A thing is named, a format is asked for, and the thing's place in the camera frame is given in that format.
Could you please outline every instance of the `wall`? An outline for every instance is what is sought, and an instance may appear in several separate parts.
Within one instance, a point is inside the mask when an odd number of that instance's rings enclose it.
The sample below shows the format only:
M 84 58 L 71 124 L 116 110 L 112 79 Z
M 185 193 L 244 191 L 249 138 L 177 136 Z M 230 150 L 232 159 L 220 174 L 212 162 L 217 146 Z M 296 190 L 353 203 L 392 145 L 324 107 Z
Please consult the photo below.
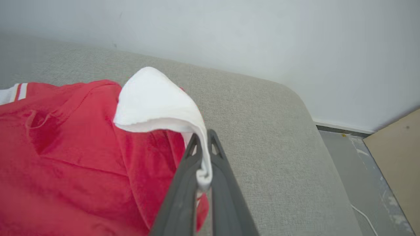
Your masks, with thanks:
M 373 132 L 420 105 L 418 0 L 3 0 L 0 30 L 285 84 L 313 119 Z

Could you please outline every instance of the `gray floor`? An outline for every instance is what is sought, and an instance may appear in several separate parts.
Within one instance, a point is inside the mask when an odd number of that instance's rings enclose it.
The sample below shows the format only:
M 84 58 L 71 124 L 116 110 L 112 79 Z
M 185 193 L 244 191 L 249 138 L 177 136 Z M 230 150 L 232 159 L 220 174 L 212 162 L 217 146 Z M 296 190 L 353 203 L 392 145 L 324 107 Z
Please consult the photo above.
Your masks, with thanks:
M 398 202 L 363 139 L 319 131 L 330 152 L 350 202 L 365 213 L 379 236 L 413 236 Z M 367 220 L 356 210 L 363 236 L 375 236 Z

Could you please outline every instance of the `wooden board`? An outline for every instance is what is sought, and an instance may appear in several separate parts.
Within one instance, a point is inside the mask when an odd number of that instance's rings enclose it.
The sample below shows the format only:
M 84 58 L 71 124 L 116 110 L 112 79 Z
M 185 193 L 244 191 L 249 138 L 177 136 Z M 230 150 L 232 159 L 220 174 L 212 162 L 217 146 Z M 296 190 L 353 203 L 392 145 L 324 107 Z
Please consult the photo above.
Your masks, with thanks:
M 420 235 L 420 109 L 364 141 L 411 227 Z

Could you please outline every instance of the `gray sofa seat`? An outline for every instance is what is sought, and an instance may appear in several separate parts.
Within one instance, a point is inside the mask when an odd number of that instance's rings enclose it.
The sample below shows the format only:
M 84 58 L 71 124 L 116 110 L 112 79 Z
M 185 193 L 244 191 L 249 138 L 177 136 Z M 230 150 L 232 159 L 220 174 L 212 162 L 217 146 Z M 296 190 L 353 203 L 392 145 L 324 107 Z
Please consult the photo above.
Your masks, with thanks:
M 0 89 L 110 79 L 152 66 L 197 103 L 214 129 L 261 235 L 361 235 L 304 103 L 284 85 L 172 60 L 0 34 Z M 201 234 L 210 233 L 210 220 Z

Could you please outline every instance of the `red clothing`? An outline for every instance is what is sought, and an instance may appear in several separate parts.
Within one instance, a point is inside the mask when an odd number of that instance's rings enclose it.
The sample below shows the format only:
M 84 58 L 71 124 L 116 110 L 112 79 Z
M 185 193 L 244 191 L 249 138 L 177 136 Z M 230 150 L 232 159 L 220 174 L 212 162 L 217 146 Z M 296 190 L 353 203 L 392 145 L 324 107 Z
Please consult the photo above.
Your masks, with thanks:
M 0 106 L 0 235 L 148 234 L 184 141 L 115 127 L 120 91 L 29 83 L 26 99 Z M 198 226 L 207 212 L 204 196 Z

